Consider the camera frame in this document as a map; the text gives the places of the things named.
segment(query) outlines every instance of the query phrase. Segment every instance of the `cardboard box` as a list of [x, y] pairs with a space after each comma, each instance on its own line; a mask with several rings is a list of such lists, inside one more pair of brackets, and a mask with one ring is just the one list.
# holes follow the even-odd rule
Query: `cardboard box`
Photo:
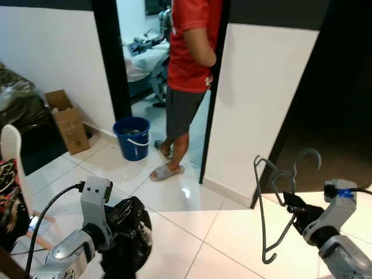
[[45, 99], [53, 113], [59, 132], [70, 154], [90, 149], [78, 109], [74, 109], [64, 90], [45, 93]]

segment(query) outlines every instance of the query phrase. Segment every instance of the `red shirt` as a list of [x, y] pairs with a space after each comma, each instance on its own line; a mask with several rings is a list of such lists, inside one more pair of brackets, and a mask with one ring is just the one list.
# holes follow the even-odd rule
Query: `red shirt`
[[207, 28], [208, 39], [216, 49], [222, 0], [173, 0], [173, 30], [170, 37], [168, 85], [174, 90], [202, 93], [208, 89], [210, 68], [196, 63], [188, 51], [184, 31]]

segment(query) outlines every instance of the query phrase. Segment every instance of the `blue bucket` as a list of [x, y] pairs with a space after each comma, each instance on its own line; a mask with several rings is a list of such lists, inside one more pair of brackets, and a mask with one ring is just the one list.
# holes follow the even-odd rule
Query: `blue bucket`
[[114, 124], [121, 152], [129, 161], [139, 161], [149, 152], [150, 123], [141, 117], [126, 117]]

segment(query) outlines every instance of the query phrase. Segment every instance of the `gray slide sandal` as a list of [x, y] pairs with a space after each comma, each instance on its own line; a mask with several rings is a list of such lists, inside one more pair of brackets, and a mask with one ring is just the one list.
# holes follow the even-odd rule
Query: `gray slide sandal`
[[160, 151], [160, 146], [162, 145], [163, 141], [155, 141], [155, 148], [159, 151], [159, 153], [164, 156], [166, 159], [168, 160], [171, 160], [172, 159], [172, 151], [169, 150], [169, 154], [168, 155], [164, 155], [161, 151]]
[[185, 168], [180, 166], [179, 171], [174, 173], [168, 168], [167, 164], [164, 164], [163, 166], [160, 166], [154, 170], [154, 172], [156, 173], [156, 178], [150, 176], [150, 179], [153, 181], [161, 181], [171, 176], [175, 176], [176, 174], [183, 174], [185, 172]]

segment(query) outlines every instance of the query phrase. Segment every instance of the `black bag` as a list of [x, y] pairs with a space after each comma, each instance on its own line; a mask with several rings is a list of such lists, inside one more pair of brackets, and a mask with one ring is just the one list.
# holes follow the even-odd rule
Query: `black bag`
[[105, 279], [134, 279], [147, 261], [152, 247], [151, 221], [144, 204], [135, 196], [115, 207], [105, 206], [108, 223], [117, 236], [112, 247], [102, 254]]
[[12, 124], [23, 134], [51, 123], [35, 85], [0, 63], [0, 128]]

